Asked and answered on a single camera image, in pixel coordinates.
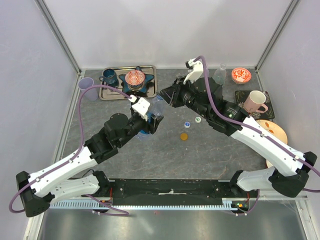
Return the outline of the blue pocari bottle cap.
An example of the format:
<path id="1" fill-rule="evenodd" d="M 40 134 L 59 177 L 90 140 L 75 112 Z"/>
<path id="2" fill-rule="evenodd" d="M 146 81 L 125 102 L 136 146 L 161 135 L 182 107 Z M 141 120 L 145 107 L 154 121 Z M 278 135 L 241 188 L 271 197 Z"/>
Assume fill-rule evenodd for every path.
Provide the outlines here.
<path id="1" fill-rule="evenodd" d="M 191 123 L 189 122 L 189 121 L 186 121 L 185 123 L 184 123 L 184 127 L 185 128 L 189 128 L 191 126 Z"/>

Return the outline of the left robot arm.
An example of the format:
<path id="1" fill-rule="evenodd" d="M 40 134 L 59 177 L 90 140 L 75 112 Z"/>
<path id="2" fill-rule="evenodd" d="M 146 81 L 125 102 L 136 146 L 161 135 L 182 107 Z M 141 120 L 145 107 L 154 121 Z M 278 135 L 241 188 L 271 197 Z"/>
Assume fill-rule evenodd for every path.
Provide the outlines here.
<path id="1" fill-rule="evenodd" d="M 15 177 L 18 188 L 15 196 L 21 199 L 21 212 L 31 218 L 61 200 L 80 195 L 106 196 L 110 185 L 102 171 L 84 178 L 72 177 L 115 156 L 118 149 L 138 133 L 154 134 L 163 118 L 161 114 L 150 112 L 145 116 L 135 112 L 131 117 L 116 113 L 98 133 L 86 141 L 82 140 L 79 149 L 67 157 L 33 173 L 19 172 Z"/>

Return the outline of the clear bottle green label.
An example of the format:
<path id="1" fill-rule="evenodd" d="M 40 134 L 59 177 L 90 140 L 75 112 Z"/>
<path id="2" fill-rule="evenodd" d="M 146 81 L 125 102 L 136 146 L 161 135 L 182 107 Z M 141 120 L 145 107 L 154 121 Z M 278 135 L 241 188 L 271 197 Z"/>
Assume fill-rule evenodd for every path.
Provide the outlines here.
<path id="1" fill-rule="evenodd" d="M 223 85 L 226 81 L 227 77 L 227 71 L 226 71 L 226 65 L 221 63 L 219 68 L 216 69 L 213 75 L 214 81 L 219 84 Z"/>

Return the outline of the orange bottle cap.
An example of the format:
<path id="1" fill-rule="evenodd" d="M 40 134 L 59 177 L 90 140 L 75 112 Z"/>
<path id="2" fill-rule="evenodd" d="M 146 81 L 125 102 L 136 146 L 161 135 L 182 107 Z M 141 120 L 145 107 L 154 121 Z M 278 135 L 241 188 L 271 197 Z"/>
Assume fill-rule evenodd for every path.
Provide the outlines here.
<path id="1" fill-rule="evenodd" d="M 181 133 L 180 134 L 180 139 L 183 141 L 186 141 L 188 139 L 188 134 L 187 133 Z"/>

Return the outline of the white green bottle cap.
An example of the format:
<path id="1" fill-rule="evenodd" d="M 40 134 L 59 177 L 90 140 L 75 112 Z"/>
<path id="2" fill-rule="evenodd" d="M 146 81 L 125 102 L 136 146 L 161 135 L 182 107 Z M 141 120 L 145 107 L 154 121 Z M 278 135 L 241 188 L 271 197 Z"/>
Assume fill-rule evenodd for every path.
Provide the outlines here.
<path id="1" fill-rule="evenodd" d="M 199 116 L 197 116 L 196 118 L 195 118 L 195 122 L 196 123 L 200 123 L 202 121 L 202 119 L 199 117 Z"/>

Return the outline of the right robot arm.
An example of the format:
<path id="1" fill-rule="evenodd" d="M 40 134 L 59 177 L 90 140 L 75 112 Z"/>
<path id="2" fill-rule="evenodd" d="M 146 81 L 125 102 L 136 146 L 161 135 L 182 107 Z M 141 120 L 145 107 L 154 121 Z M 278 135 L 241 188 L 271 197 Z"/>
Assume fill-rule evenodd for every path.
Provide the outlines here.
<path id="1" fill-rule="evenodd" d="M 178 77 L 171 86 L 157 94 L 174 108 L 185 106 L 191 109 L 214 130 L 242 142 L 272 164 L 262 170 L 238 170 L 229 183 L 233 196 L 240 197 L 252 190 L 273 189 L 294 198 L 305 189 L 317 156 L 283 143 L 243 108 L 224 100 L 222 86 L 211 77 L 200 78 L 194 83 Z"/>

